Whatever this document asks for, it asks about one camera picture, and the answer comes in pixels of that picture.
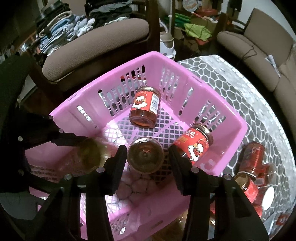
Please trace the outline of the dark red can jar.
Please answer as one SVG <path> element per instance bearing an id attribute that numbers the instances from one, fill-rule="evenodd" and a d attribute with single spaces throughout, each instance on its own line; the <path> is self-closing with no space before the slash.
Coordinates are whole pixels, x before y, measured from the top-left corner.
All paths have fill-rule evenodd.
<path id="1" fill-rule="evenodd" d="M 250 142 L 246 145 L 243 160 L 238 173 L 245 173 L 255 181 L 262 166 L 265 147 L 259 142 Z"/>

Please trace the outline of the red jar beside basket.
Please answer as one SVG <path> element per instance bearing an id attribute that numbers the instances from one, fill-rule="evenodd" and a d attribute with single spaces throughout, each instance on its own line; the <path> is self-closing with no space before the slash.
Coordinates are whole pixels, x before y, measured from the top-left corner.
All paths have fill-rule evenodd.
<path id="1" fill-rule="evenodd" d="M 258 196 L 258 187 L 252 179 L 247 174 L 240 173 L 234 177 L 234 180 L 240 186 L 248 200 L 253 203 Z"/>

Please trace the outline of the red sauce jar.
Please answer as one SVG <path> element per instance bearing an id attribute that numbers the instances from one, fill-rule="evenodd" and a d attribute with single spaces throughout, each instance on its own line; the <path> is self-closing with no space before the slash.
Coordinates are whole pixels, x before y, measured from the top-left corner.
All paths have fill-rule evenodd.
<path id="1" fill-rule="evenodd" d="M 154 138 L 137 138 L 127 149 L 127 161 L 138 173 L 154 173 L 161 168 L 164 162 L 163 147 Z"/>

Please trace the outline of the white lid red tub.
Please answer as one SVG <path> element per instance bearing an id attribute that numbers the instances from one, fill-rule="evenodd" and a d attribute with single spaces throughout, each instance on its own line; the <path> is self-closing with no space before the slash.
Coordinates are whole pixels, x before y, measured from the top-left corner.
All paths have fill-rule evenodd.
<path id="1" fill-rule="evenodd" d="M 261 206 L 263 211 L 267 211 L 271 207 L 274 197 L 275 189 L 273 186 L 259 187 L 254 204 Z"/>

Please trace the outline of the pile of folded clothes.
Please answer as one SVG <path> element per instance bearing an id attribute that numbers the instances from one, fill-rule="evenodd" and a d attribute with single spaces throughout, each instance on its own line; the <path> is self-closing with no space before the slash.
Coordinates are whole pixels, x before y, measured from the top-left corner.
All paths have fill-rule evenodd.
<path id="1" fill-rule="evenodd" d="M 76 15 L 68 3 L 54 1 L 35 20 L 41 54 L 49 56 L 95 28 L 127 20 L 131 5 L 132 1 L 86 1 L 85 14 Z"/>

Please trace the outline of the papers on sofa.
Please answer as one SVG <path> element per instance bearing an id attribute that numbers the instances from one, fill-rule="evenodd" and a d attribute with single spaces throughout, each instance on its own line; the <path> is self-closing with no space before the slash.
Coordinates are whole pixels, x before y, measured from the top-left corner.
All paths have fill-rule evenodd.
<path id="1" fill-rule="evenodd" d="M 277 75 L 278 75 L 279 77 L 281 77 L 281 74 L 280 74 L 280 72 L 279 72 L 279 70 L 278 70 L 278 67 L 277 67 L 276 62 L 275 62 L 275 60 L 274 60 L 274 57 L 273 57 L 272 55 L 268 55 L 268 56 L 265 57 L 265 60 L 266 60 L 269 64 L 271 64 L 271 66 L 273 66 L 273 68 L 274 68 L 275 72 L 277 73 Z"/>

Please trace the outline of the red sauce jar cartoon label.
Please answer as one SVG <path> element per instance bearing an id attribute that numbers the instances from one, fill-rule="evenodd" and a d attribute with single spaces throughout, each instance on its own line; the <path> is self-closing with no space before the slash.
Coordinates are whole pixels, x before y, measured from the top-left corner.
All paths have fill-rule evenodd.
<path id="1" fill-rule="evenodd" d="M 129 121 L 141 128 L 154 128 L 161 103 L 160 92 L 149 86 L 138 89 L 129 113 Z"/>

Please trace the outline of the pink plastic basket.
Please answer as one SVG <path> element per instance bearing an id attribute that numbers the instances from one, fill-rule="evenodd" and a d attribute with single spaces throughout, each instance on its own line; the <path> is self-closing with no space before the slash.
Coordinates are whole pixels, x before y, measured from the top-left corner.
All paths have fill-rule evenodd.
<path id="1" fill-rule="evenodd" d="M 198 59 L 176 63 L 157 52 L 93 80 L 51 115 L 65 132 L 106 146 L 106 157 L 128 149 L 119 188 L 106 196 L 115 240 L 143 240 L 189 205 L 171 173 L 177 144 L 193 165 L 220 175 L 239 148 L 247 123 L 230 105 L 234 88 Z"/>

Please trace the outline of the brown three-seat sofa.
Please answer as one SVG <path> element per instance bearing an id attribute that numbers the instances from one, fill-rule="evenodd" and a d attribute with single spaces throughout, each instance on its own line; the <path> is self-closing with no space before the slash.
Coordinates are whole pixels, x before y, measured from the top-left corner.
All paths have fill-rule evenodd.
<path id="1" fill-rule="evenodd" d="M 272 17 L 254 8 L 242 34 L 217 35 L 220 55 L 269 102 L 285 132 L 295 138 L 295 41 Z M 265 57 L 272 55 L 281 77 Z"/>

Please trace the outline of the white garment steamer stand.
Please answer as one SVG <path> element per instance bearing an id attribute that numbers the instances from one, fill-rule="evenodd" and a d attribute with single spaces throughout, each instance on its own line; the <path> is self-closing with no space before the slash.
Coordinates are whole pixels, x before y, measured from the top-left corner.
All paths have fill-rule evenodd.
<path id="1" fill-rule="evenodd" d="M 159 20 L 159 26 L 163 27 L 165 31 L 160 32 L 159 36 L 159 51 L 164 56 L 171 60 L 175 59 L 176 50 L 174 44 L 175 22 L 173 20 L 175 10 L 175 1 L 170 1 L 169 14 L 168 14 L 168 25 Z"/>

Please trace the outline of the red sauce jar barcode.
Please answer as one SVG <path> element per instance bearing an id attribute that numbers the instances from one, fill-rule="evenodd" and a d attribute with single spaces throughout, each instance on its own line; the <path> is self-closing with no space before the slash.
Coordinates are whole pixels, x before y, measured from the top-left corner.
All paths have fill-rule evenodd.
<path id="1" fill-rule="evenodd" d="M 213 136 L 204 125 L 195 123 L 182 133 L 174 142 L 179 153 L 187 157 L 194 165 L 204 156 L 213 144 Z"/>

